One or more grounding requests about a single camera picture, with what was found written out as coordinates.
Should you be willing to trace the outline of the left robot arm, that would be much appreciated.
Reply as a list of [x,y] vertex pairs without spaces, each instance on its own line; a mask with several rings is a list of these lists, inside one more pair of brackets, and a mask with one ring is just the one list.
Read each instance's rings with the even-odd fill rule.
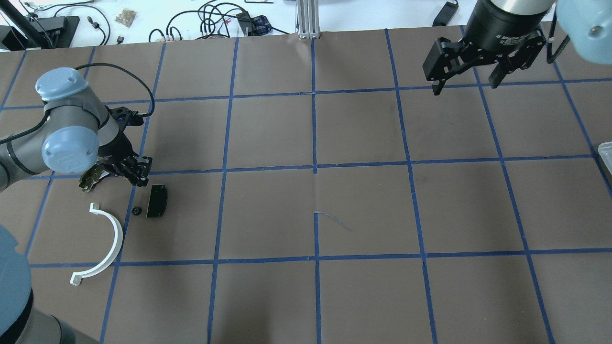
[[151,111],[104,105],[79,68],[60,67],[43,74],[35,89],[44,103],[43,118],[33,128],[1,139],[0,187],[48,170],[80,174],[80,188],[94,189],[105,175],[144,187],[153,160],[139,155],[125,135]]

